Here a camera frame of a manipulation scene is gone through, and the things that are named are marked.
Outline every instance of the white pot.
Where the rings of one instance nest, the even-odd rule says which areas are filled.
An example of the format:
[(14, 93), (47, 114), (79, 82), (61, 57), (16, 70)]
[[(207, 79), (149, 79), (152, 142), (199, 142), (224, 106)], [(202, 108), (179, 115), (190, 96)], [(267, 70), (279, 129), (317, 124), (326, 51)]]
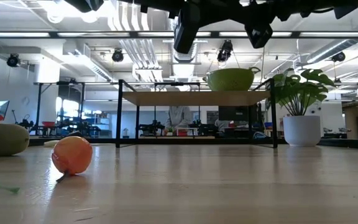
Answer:
[(314, 147), (320, 142), (319, 116), (284, 117), (284, 137), (291, 146)]

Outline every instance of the orange ball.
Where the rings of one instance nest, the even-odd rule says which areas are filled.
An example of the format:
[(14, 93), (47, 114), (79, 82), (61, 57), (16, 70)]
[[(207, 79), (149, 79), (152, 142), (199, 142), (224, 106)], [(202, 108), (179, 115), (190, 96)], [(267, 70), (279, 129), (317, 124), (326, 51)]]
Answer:
[(52, 161), (61, 172), (70, 175), (84, 172), (92, 160), (92, 146), (81, 137), (66, 137), (60, 140), (52, 152)]

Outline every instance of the green stick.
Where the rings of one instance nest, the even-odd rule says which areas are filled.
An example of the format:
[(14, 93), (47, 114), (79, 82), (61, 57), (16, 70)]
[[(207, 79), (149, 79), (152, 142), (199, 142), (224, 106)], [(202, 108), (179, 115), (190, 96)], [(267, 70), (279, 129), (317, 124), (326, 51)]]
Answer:
[(8, 190), (14, 194), (17, 194), (20, 190), (20, 187), (4, 187), (4, 186), (1, 186), (0, 185), (0, 189), (3, 189), (3, 190)]

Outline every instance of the green bowl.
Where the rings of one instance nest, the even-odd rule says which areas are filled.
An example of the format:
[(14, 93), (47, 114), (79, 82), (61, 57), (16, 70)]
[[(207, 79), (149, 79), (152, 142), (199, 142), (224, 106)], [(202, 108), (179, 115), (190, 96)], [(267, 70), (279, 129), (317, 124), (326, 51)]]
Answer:
[(247, 91), (259, 68), (225, 68), (209, 72), (204, 79), (212, 91)]

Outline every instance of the ceiling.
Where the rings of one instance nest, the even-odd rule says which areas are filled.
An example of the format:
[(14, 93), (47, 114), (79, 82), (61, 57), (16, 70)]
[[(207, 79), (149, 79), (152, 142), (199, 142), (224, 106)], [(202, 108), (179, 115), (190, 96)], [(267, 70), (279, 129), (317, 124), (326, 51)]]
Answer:
[[(108, 6), (110, 2), (106, 1), (103, 8), (97, 12), (99, 18), (96, 22), (87, 23), (80, 17), (78, 12), (65, 11), (64, 19), (59, 23), (52, 23), (48, 19), (48, 7), (53, 4), (52, 1), (0, 1), (0, 30), (19, 30), (19, 31), (34, 31), (34, 30), (60, 30), (60, 31), (83, 31), (83, 30), (111, 30), (108, 26), (108, 16), (111, 11)], [(129, 6), (129, 28), (135, 30), (131, 24), (132, 6)], [(119, 17), (122, 17), (122, 10), (119, 12)], [(147, 14), (147, 22), (151, 30), (170, 30), (170, 23), (167, 19), (167, 13), (158, 10), (149, 10)], [(333, 12), (325, 14), (311, 14), (310, 17), (302, 19), (299, 15), (292, 15), (286, 22), (281, 22), (278, 19), (274, 20), (272, 24), (273, 30), (299, 30), (299, 31), (358, 31), (358, 9), (336, 20)], [(219, 30), (219, 31), (234, 31), (244, 30), (242, 24), (233, 21), (223, 21), (215, 24), (202, 27), (200, 30)], [(158, 64), (162, 69), (162, 78), (174, 78), (172, 65), (172, 44), (170, 39), (154, 39), (152, 44), (158, 60)], [(194, 80), (201, 80), (208, 71), (218, 69), (219, 65), (216, 60), (216, 53), (222, 46), (224, 39), (202, 39), (197, 50), (197, 58), (194, 63), (193, 76)], [(265, 80), (279, 71), (293, 66), (294, 63), (285, 63), (287, 60), (294, 60), (299, 62), (301, 59), (299, 55), (307, 58), (307, 55), (316, 52), (322, 47), (336, 41), (334, 39), (272, 39), (268, 42), (264, 49), (253, 49), (248, 39), (233, 39), (234, 54), (227, 61), (226, 68), (249, 68), (259, 67), (263, 73), (257, 74), (255, 82), (260, 79)], [(133, 61), (124, 50), (124, 60), (122, 62), (114, 63), (111, 59), (115, 48), (123, 47), (120, 40), (117, 39), (77, 39), (77, 40), (0, 40), (0, 48), (6, 47), (39, 47), (45, 51), (50, 52), (54, 57), (67, 64), (61, 70), (61, 77), (74, 77), (79, 80), (86, 80), (94, 82), (102, 81), (103, 79), (96, 78), (89, 68), (84, 66), (81, 62), (75, 60), (68, 60), (68, 52), (74, 49), (81, 50), (84, 45), (87, 45), (91, 50), (91, 58), (94, 60), (105, 72), (109, 73), (115, 79), (123, 78), (129, 82), (136, 81), (132, 75)], [(334, 64), (330, 61), (323, 60), (320, 63), (309, 65), (311, 68), (320, 68), (325, 71), (332, 79), (335, 76), (341, 76), (358, 71), (358, 44), (343, 50), (346, 54), (346, 60)], [(346, 80), (346, 82), (358, 82), (358, 74)], [(104, 91), (106, 87), (100, 87), (99, 90)], [(349, 86), (343, 90), (351, 90), (354, 87)]]

